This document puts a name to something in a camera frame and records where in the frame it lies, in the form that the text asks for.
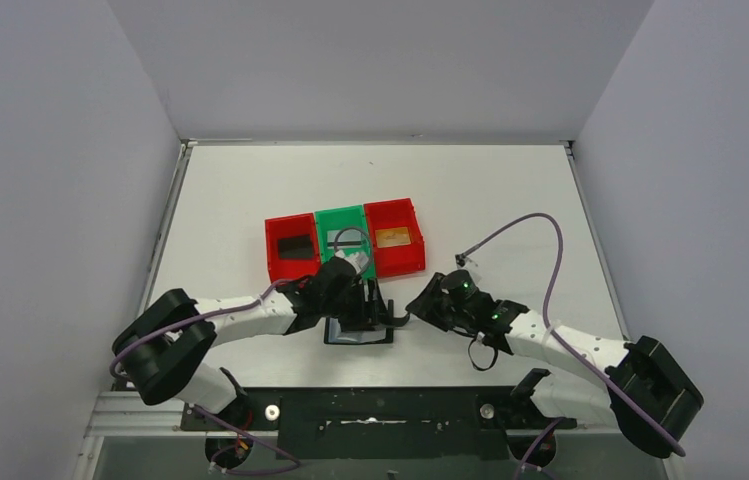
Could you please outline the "red bin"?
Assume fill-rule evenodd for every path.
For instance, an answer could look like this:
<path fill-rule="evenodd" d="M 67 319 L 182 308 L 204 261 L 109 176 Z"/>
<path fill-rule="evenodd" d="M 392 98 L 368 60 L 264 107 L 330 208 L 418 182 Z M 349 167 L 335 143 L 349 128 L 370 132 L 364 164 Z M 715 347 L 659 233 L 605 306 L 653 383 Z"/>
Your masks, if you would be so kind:
<path fill-rule="evenodd" d="M 363 205 L 378 278 L 421 272 L 426 248 L 414 204 L 401 198 Z"/>
<path fill-rule="evenodd" d="M 272 282 L 317 272 L 320 248 L 313 213 L 266 219 L 266 263 Z"/>

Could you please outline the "black leather card holder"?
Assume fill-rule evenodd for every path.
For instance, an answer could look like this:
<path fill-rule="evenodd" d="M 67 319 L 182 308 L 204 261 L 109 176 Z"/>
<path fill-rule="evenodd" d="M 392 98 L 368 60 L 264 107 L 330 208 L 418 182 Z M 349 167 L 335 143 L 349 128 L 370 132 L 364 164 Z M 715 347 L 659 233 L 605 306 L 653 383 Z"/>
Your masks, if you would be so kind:
<path fill-rule="evenodd" d="M 392 324 L 378 324 L 364 327 L 361 330 L 351 330 L 342 327 L 337 318 L 325 320 L 323 342 L 326 345 L 336 346 L 365 346 L 392 344 L 394 342 L 394 331 L 396 328 L 404 327 L 410 319 L 410 315 L 404 315 L 393 319 Z"/>

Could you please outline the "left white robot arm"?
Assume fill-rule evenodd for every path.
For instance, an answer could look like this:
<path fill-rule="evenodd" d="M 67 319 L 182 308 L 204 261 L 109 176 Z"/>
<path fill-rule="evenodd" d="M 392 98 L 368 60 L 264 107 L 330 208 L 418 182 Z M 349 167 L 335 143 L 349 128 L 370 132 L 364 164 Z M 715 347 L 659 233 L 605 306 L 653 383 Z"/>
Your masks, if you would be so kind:
<path fill-rule="evenodd" d="M 393 329 L 394 313 L 376 279 L 364 279 L 363 253 L 339 254 L 316 273 L 273 282 L 262 294 L 203 302 L 183 289 L 167 291 L 115 339 L 113 377 L 130 381 L 147 405 L 172 398 L 220 413 L 244 404 L 231 374 L 204 358 L 215 346 L 263 335 L 288 336 L 336 320 L 343 332 Z"/>

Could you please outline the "green bin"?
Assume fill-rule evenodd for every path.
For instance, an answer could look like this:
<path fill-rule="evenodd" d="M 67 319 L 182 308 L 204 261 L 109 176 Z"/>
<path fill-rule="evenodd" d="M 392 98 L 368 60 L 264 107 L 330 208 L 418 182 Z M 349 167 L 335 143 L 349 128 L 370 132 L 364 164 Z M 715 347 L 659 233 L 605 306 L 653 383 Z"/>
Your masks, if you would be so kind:
<path fill-rule="evenodd" d="M 376 277 L 376 267 L 373 258 L 372 241 L 366 221 L 364 208 L 362 205 L 319 210 L 314 213 L 314 219 L 320 251 L 320 259 L 322 263 L 326 263 L 330 258 L 332 258 L 336 250 L 347 254 L 362 251 L 368 256 L 370 260 L 370 265 L 362 274 L 362 277 L 364 279 Z M 357 229 L 358 231 L 360 231 L 365 238 L 366 244 L 362 248 L 328 250 L 326 245 L 327 231 L 346 229 Z"/>

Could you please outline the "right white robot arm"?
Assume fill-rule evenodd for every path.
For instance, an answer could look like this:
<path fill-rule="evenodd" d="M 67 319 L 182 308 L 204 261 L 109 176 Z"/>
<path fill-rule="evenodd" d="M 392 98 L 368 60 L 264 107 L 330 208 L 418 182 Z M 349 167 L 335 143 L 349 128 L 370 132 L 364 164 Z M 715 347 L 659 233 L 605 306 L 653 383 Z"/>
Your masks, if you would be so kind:
<path fill-rule="evenodd" d="M 660 341 L 609 339 L 554 324 L 537 310 L 480 290 L 466 270 L 434 274 L 406 310 L 440 330 L 462 329 L 498 352 L 590 382 L 594 387 L 584 394 L 537 392 L 532 402 L 548 418 L 616 426 L 656 458 L 682 453 L 680 440 L 704 405 L 701 391 Z"/>

